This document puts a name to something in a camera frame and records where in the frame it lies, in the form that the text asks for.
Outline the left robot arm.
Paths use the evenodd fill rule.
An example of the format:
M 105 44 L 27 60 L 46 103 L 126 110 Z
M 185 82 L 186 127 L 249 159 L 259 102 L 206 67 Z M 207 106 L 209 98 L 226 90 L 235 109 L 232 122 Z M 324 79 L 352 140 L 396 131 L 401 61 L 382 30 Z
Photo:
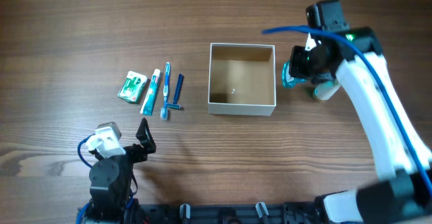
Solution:
M 135 199 L 137 184 L 134 164 L 144 162 L 149 154 L 156 152 L 148 121 L 142 118 L 137 129 L 138 144 L 123 147 L 119 143 L 122 134 L 113 121 L 99 125 L 94 134 L 78 145 L 78 156 L 82 157 L 81 146 L 86 145 L 97 162 L 90 167 L 91 198 L 79 211 L 76 223 L 150 223 Z

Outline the teal toothpaste tube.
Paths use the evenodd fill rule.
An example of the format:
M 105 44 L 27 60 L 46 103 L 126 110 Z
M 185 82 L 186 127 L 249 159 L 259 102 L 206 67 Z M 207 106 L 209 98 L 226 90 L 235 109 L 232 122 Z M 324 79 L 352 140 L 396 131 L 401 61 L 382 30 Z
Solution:
M 151 116 L 153 114 L 157 92 L 159 89 L 160 75 L 161 75 L 161 71 L 159 69 L 155 69 L 152 74 L 151 83 L 149 85 L 146 96 L 144 98 L 142 108 L 140 110 L 140 113 L 143 115 Z

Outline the teal mouthwash bottle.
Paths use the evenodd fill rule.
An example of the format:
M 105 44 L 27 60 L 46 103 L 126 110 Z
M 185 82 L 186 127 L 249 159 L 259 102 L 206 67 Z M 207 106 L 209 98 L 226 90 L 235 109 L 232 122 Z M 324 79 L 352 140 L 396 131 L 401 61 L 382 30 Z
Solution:
M 281 73 L 281 81 L 284 88 L 293 88 L 297 84 L 302 84 L 306 82 L 306 79 L 302 78 L 294 78 L 289 73 L 290 61 L 284 63 Z

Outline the green soap box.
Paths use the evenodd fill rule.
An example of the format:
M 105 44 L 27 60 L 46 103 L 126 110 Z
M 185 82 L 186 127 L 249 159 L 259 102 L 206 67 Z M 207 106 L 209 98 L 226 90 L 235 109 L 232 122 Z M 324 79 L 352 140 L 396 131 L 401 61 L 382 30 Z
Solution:
M 129 71 L 117 96 L 128 103 L 138 103 L 147 81 L 145 75 Z

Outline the white lotion tube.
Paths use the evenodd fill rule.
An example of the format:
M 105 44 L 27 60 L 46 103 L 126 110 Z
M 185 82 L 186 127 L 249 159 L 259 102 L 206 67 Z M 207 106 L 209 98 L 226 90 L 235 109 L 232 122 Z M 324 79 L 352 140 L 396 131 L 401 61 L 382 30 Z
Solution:
M 337 80 L 327 81 L 319 84 L 314 92 L 313 96 L 315 99 L 320 101 L 326 101 L 330 99 L 340 88 L 340 83 Z

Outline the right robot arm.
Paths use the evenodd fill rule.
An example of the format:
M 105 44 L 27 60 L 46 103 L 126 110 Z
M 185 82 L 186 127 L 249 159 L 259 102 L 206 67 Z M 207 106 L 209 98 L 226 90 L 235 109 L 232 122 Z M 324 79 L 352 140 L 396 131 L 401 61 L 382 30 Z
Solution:
M 351 28 L 338 0 L 306 9 L 304 46 L 292 49 L 281 79 L 309 81 L 325 101 L 343 88 L 371 146 L 378 182 L 316 201 L 329 223 L 396 223 L 431 214 L 431 150 L 412 126 L 389 78 L 383 49 L 368 27 Z

